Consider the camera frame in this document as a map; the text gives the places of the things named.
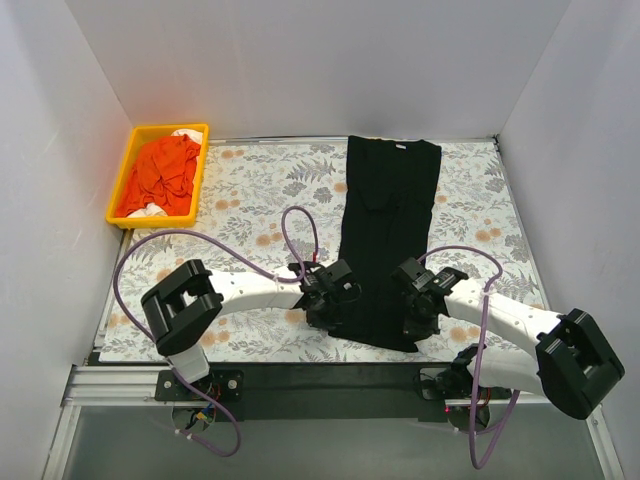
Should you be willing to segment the black t shirt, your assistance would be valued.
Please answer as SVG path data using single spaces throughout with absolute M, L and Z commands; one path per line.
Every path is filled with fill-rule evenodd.
M 391 274 L 426 252 L 441 155 L 440 146 L 424 140 L 348 138 L 338 257 L 351 268 L 361 294 L 341 307 L 341 324 L 330 336 L 417 351 L 403 333 L 404 303 Z

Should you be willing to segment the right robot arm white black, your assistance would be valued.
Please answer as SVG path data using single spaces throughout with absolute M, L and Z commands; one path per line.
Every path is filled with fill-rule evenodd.
M 410 258 L 391 275 L 405 303 L 404 330 L 412 340 L 438 333 L 442 316 L 466 321 L 513 344 L 476 342 L 458 353 L 427 387 L 452 398 L 475 397 L 486 388 L 545 396 L 571 418 L 584 420 L 624 377 L 625 368 L 587 312 L 536 309 L 489 293 L 467 274 L 439 273 Z

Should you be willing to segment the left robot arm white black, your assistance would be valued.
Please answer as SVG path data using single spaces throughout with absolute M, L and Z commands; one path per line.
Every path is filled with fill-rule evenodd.
M 220 315 L 256 309 L 301 309 L 315 328 L 331 331 L 343 323 L 342 307 L 362 289 L 344 260 L 328 266 L 290 263 L 265 276 L 212 271 L 189 260 L 146 292 L 141 306 L 158 354 L 178 372 L 178 387 L 193 400 L 213 386 L 209 362 L 199 344 Z

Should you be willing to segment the floral table cloth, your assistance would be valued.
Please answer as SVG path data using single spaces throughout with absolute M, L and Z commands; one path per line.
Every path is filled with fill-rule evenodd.
M 120 276 L 96 341 L 103 363 L 153 363 L 154 344 L 137 328 L 141 296 L 181 263 L 240 271 L 246 261 L 284 268 L 296 255 L 336 259 L 346 201 L 346 144 L 218 143 L 209 148 L 191 235 L 128 234 L 139 249 Z M 534 308 L 546 295 L 520 224 L 506 173 L 491 141 L 445 142 L 429 230 L 431 268 L 447 266 L 486 280 L 502 266 L 496 290 Z M 405 362 L 408 355 L 329 337 L 302 312 L 262 309 L 221 315 L 201 338 L 213 362 Z

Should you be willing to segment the yellow plastic bin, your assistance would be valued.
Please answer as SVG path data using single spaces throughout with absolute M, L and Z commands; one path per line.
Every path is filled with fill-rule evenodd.
M 106 222 L 120 229 L 193 226 L 208 134 L 206 124 L 135 127 L 107 207 Z

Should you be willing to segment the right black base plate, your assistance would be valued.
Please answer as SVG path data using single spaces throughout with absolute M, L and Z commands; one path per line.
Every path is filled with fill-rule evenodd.
M 471 395 L 472 376 L 465 369 L 422 368 L 417 386 L 426 400 L 467 399 Z

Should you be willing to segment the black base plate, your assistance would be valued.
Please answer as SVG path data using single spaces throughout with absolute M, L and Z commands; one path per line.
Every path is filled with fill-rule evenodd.
M 471 395 L 472 376 L 465 369 L 422 368 L 417 386 L 426 400 L 467 399 Z
M 243 394 L 244 375 L 241 370 L 213 369 L 191 386 L 219 402 L 235 402 Z M 158 374 L 154 399 L 161 402 L 204 401 L 204 398 L 187 388 L 171 370 Z

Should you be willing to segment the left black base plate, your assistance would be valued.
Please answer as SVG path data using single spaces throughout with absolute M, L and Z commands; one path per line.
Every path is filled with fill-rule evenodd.
M 191 386 L 219 402 L 235 402 L 243 394 L 244 375 L 241 370 L 213 369 Z M 161 402 L 204 401 L 204 398 L 187 388 L 171 370 L 158 374 L 154 399 Z

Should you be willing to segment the aluminium frame rail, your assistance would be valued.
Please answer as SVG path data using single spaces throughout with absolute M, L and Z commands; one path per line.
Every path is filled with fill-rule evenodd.
M 171 406 L 154 400 L 159 367 L 74 367 L 44 479 L 166 479 Z

